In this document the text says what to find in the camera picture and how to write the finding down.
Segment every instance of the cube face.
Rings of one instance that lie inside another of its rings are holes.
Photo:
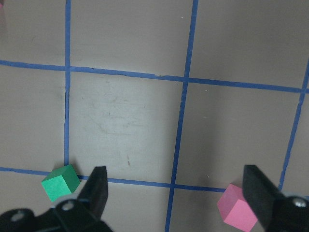
[[[223,221],[242,231],[249,232],[257,218],[245,201],[242,189],[230,184],[217,203]]]
[[[73,193],[80,181],[72,165],[53,170],[43,181],[42,186],[53,202],[58,197]]]

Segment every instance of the pink cube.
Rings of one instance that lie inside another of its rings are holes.
[[[257,218],[244,199],[242,189],[229,184],[217,203],[223,221],[242,231],[249,232]]]

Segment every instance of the cube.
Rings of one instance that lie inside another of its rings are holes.
[[[42,181],[42,186],[52,202],[58,197],[73,193],[79,184],[80,180],[71,164],[53,170]]]
[[[223,221],[242,231],[249,232],[257,218],[244,199],[242,189],[229,184],[217,203]]]

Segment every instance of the blue tape grid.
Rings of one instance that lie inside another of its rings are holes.
[[[180,151],[180,144],[181,144],[183,117],[184,117],[188,83],[227,86],[227,87],[240,87],[240,88],[254,88],[254,89],[264,89],[264,90],[273,90],[273,91],[282,91],[282,92],[291,92],[291,93],[300,94],[299,103],[297,105],[294,123],[293,123],[292,131],[291,131],[291,135],[290,135],[290,140],[289,140],[289,144],[287,147],[287,152],[286,152],[286,156],[284,159],[284,164],[283,164],[282,173],[280,177],[279,189],[283,188],[285,173],[286,173],[286,170],[289,164],[289,159],[291,157],[291,151],[293,148],[293,143],[295,140],[295,135],[296,135],[299,119],[300,119],[301,107],[304,102],[306,93],[309,93],[309,89],[307,89],[308,80],[309,80],[309,61],[307,64],[306,74],[304,77],[302,88],[284,87],[284,86],[276,86],[276,85],[264,85],[264,84],[255,84],[255,83],[244,83],[244,82],[219,81],[219,80],[212,80],[212,79],[199,79],[199,78],[189,77],[193,43],[194,43],[195,25],[196,25],[196,19],[197,19],[197,8],[198,8],[198,0],[194,0],[193,5],[192,5],[189,41],[188,41],[187,57],[186,57],[185,71],[184,71],[183,77],[182,76],[168,76],[168,75],[159,76],[159,75],[154,75],[150,73],[127,72],[127,71],[118,71],[118,70],[107,70],[107,69],[71,66],[70,65],[71,0],[66,1],[66,8],[65,8],[65,66],[46,65],[46,64],[30,64],[30,63],[23,63],[23,62],[0,60],[0,65],[6,65],[6,66],[11,66],[11,67],[17,67],[17,68],[52,70],[52,71],[65,72],[64,165],[69,164],[69,99],[70,99],[70,73],[71,72],[124,75],[128,77],[183,82],[183,92],[182,92],[180,113],[179,113],[179,119],[178,119],[177,137],[176,137],[171,182],[170,183],[159,183],[159,182],[114,179],[114,178],[108,179],[110,183],[121,183],[121,184],[170,188],[165,232],[169,231],[175,189],[214,191],[214,192],[224,192],[225,191],[224,188],[210,188],[210,187],[187,186],[187,185],[176,184],[176,174],[177,174],[177,166],[178,166],[179,151]],[[0,172],[15,172],[15,173],[21,173],[21,174],[34,174],[34,175],[48,175],[49,174],[49,172],[43,172],[43,171],[4,168],[4,167],[0,167]],[[80,175],[79,178],[83,180],[87,180],[88,176]]]

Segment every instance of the pink block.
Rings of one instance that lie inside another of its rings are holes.
[[[229,184],[217,203],[223,221],[242,231],[249,232],[257,218],[244,199],[242,189]]]

